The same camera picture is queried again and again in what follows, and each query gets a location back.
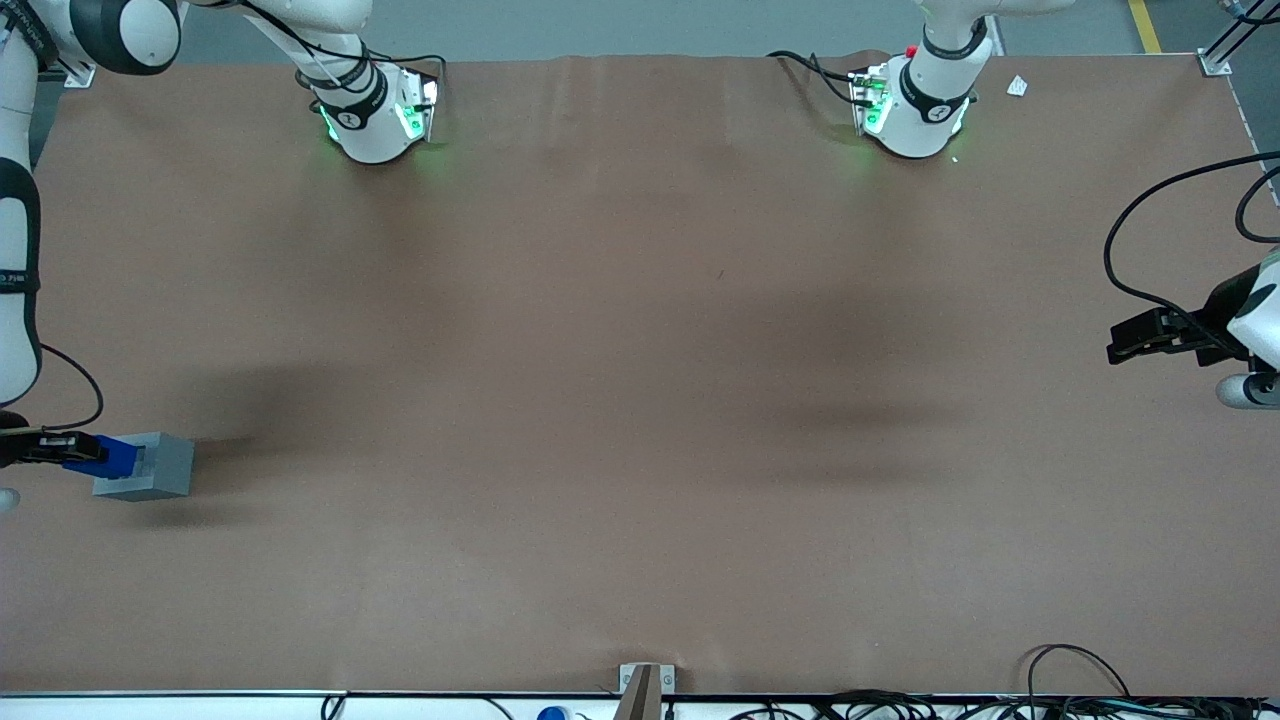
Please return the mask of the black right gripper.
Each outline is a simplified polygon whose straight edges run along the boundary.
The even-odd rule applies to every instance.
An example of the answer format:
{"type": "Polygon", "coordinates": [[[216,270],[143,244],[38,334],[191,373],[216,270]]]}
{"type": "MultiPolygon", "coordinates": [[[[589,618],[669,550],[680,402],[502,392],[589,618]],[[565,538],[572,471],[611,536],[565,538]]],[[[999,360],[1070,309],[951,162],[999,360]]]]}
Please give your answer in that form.
{"type": "Polygon", "coordinates": [[[108,450],[100,447],[100,438],[79,430],[33,430],[28,420],[18,413],[0,411],[0,468],[19,462],[29,451],[31,462],[44,464],[100,464],[108,461],[108,450]]]}

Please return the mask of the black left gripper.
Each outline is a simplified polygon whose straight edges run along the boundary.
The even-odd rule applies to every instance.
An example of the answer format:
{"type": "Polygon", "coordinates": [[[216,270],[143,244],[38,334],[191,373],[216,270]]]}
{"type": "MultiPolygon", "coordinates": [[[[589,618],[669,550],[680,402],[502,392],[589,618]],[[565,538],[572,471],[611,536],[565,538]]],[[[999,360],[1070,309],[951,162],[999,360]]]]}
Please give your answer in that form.
{"type": "Polygon", "coordinates": [[[1112,343],[1107,346],[1108,365],[1120,365],[1135,357],[1151,355],[1176,355],[1196,351],[1199,366],[1212,366],[1228,359],[1247,361],[1252,366],[1262,363],[1261,355],[1244,340],[1236,337],[1229,325],[1235,322],[1244,332],[1252,328],[1253,315],[1263,304],[1263,286],[1258,284],[1261,265],[1219,283],[1204,306],[1196,313],[1197,320],[1211,332],[1212,340],[1198,348],[1196,325],[1169,307],[1149,307],[1112,327],[1112,343]],[[1120,343],[1138,343],[1121,346],[1120,343]]]}

